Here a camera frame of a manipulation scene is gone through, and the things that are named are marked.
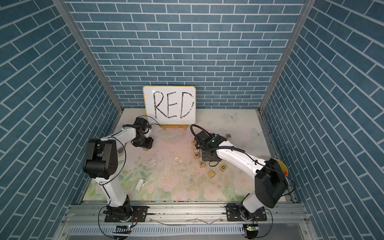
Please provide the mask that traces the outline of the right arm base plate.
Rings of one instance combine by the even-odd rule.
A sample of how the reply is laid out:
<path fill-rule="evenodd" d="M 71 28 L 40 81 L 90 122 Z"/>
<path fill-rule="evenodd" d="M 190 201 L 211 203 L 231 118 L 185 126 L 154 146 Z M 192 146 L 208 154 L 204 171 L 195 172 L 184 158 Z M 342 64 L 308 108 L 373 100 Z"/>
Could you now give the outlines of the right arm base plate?
<path fill-rule="evenodd" d="M 225 206 L 228 222 L 240 221 L 261 221 L 267 220 L 267 215 L 264 207 L 256 210 L 254 213 L 249 212 L 245 207 L 236 204 L 227 204 Z"/>

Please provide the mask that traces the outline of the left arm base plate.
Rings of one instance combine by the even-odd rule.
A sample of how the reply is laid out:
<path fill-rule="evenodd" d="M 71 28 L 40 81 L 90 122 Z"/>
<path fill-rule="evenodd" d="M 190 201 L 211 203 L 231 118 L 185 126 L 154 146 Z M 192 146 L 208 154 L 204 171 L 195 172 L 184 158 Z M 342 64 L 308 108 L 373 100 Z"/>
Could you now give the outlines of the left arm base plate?
<path fill-rule="evenodd" d="M 133 206 L 127 209 L 123 207 L 107 207 L 103 214 L 106 215 L 106 223 L 133 222 L 135 224 L 145 222 L 148 208 L 147 206 Z"/>

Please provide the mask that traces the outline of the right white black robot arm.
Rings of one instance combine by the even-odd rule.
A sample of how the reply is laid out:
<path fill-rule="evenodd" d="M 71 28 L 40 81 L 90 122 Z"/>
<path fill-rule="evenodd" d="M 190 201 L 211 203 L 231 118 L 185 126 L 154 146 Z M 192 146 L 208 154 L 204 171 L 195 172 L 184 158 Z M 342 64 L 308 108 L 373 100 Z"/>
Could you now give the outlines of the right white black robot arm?
<path fill-rule="evenodd" d="M 275 207 L 289 187 L 288 169 L 282 161 L 252 156 L 235 147 L 225 137 L 209 133 L 196 124 L 192 124 L 190 130 L 196 141 L 196 148 L 202 152 L 204 162 L 227 161 L 255 180 L 255 190 L 238 205 L 244 220 L 255 218 L 256 212 L 263 207 Z"/>

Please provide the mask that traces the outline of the wooden block green D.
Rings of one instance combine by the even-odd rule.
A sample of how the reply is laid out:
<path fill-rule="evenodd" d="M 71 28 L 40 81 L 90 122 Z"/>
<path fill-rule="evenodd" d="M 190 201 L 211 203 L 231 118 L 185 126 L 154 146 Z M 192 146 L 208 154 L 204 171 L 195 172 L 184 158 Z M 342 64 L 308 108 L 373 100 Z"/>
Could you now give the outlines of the wooden block green D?
<path fill-rule="evenodd" d="M 220 171 L 221 172 L 224 172 L 227 170 L 227 166 L 226 165 L 220 165 Z"/>

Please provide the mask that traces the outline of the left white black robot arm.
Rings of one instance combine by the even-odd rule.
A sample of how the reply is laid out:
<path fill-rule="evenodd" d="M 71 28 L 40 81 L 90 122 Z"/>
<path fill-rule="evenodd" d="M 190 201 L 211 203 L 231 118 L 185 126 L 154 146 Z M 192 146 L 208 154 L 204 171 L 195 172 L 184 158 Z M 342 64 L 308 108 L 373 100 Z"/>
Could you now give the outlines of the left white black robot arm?
<path fill-rule="evenodd" d="M 118 151 L 124 152 L 126 163 L 128 153 L 125 144 L 150 149 L 154 141 L 150 137 L 151 129 L 148 120 L 137 117 L 132 125 L 123 125 L 117 133 L 87 142 L 83 172 L 95 179 L 107 198 L 107 222 L 125 222 L 133 216 L 129 197 L 118 180 L 123 170 L 119 167 Z"/>

